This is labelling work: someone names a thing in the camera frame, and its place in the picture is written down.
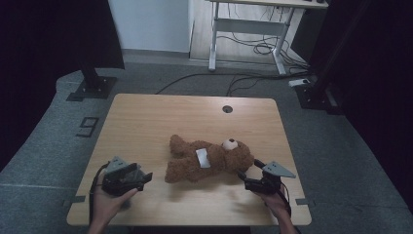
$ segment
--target wooden table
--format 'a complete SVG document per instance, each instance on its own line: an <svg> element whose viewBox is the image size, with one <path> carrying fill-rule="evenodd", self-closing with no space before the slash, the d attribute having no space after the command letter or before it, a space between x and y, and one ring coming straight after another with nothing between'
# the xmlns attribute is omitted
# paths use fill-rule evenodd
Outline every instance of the wooden table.
<svg viewBox="0 0 413 234"><path fill-rule="evenodd" d="M212 28L212 43L209 49L209 65L210 71L215 70L216 64L216 35L218 31L223 32L238 32L259 35L272 35L279 37L276 48L272 54L280 75L285 75L283 59L281 56L282 44L288 32L294 10L302 9L327 9L328 4L324 1L318 3L316 0L208 0L215 3L215 15L213 18ZM288 16L284 22L261 21L261 20L244 20L244 19L221 19L218 16L219 3L235 3L248 5L265 5L290 8Z"/></svg>
<svg viewBox="0 0 413 234"><path fill-rule="evenodd" d="M231 113L223 106L233 108ZM245 97L186 97L154 95L117 95L107 115L77 191L86 196L74 203L67 216L71 225L88 225L88 193L93 177L115 155L142 166L153 179L143 192L131 199L131 207L118 213L110 224L129 226L235 226L272 225L271 216L261 199L244 190L244 183L226 173L198 183L164 182L169 153L169 138L178 134L186 140L202 139L221 143L233 137L249 146L255 158L264 163L277 161L297 175L284 178L292 207L292 221L307 225L311 216L300 176L273 99ZM261 171L251 167L249 177L261 178Z"/></svg>

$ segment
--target desk leg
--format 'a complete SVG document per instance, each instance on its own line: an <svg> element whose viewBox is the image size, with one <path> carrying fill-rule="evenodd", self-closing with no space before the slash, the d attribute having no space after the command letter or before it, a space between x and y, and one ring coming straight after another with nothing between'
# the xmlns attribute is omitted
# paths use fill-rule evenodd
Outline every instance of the desk leg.
<svg viewBox="0 0 413 234"><path fill-rule="evenodd" d="M213 27L212 27L212 44L210 45L210 50L209 50L209 67L208 67L209 71L214 71L215 70L216 31L217 31L217 27L218 27L218 10L219 10L219 3L216 3L215 16L213 17Z"/></svg>
<svg viewBox="0 0 413 234"><path fill-rule="evenodd" d="M282 50L282 44L285 40L286 33L288 32L289 25L291 23L292 15L294 14L294 10L295 10L294 8L290 8L288 18L285 21L284 26L282 28L281 38L280 38L279 42L277 43L276 49L273 50L274 60L276 61L277 69L279 70L280 75L285 75L286 74L284 66L283 66L283 59L282 59L282 55L281 55L281 50Z"/></svg>

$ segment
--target table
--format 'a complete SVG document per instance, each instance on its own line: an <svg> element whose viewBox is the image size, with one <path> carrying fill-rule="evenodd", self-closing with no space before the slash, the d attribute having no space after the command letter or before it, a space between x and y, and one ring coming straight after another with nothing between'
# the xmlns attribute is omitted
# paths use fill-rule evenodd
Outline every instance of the table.
<svg viewBox="0 0 413 234"><path fill-rule="evenodd" d="M215 13L213 18L212 28L212 43L209 51L209 66L210 71L215 70L216 62L216 34L218 31L224 32L239 32L249 34L261 34L279 36L276 48L272 54L276 62L277 69L280 75L285 75L285 69L283 66L283 59L281 56L282 44L285 40L286 33L289 29L289 25L296 8L303 9L327 9L328 4L324 1L318 3L316 0L311 2L304 0L208 0L212 3L216 3ZM249 4L249 5L266 5L266 6L279 6L288 7L290 11L288 13L285 22L269 22L258 20L244 20L244 19L221 19L218 16L219 3L235 3L235 4Z"/></svg>
<svg viewBox="0 0 413 234"><path fill-rule="evenodd" d="M223 106L231 106L226 113ZM202 139L221 143L233 137L249 146L255 158L264 163L277 161L297 178L284 178L291 200L292 221L307 225L311 215L307 205L297 205L305 198L300 176L285 136L276 102L269 98L187 97L126 95L115 97L94 148L91 160L76 196L86 196L73 203L67 222L89 224L89 189L94 175L115 155L142 170L153 173L143 192L131 199L131 207L118 213L111 225L127 226L251 226L277 224L262 200L244 190L236 176L222 173L191 183L164 182L170 136ZM260 178L261 171L251 167L247 176Z"/></svg>

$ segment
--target teddy bear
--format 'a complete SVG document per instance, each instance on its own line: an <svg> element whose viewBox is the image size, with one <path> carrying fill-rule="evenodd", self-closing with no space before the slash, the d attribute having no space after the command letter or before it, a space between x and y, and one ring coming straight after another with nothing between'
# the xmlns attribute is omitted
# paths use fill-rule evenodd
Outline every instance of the teddy bear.
<svg viewBox="0 0 413 234"><path fill-rule="evenodd" d="M173 158L168 162L167 183L183 179L197 182L221 172L246 172L254 163L249 148L232 138L222 144L213 144L203 140L186 142L181 136L173 135L169 147Z"/></svg>

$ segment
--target wall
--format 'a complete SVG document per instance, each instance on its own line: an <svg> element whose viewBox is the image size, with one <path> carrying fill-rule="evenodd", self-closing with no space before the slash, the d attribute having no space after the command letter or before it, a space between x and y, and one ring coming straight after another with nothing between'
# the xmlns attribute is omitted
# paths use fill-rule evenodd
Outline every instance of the wall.
<svg viewBox="0 0 413 234"><path fill-rule="evenodd" d="M109 0L122 49L189 53L193 0Z"/></svg>

